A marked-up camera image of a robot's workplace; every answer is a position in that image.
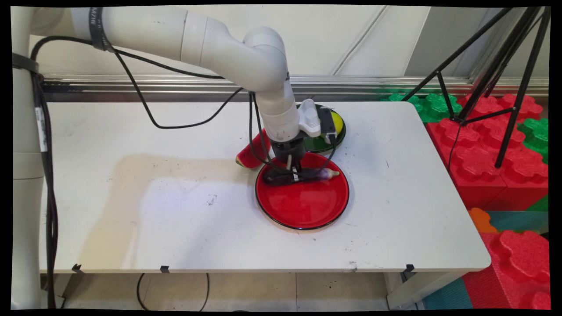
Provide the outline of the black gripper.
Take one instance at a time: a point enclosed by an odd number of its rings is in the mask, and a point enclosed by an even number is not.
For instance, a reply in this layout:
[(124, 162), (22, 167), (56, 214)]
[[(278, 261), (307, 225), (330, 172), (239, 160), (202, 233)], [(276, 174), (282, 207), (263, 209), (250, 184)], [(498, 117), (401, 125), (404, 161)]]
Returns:
[(275, 158), (281, 163), (286, 163), (286, 169), (290, 176), (293, 175), (292, 166), (294, 167), (294, 182), (303, 182), (301, 160), (306, 154), (305, 138), (305, 132), (299, 132), (295, 138), (289, 141), (277, 142), (270, 138)]

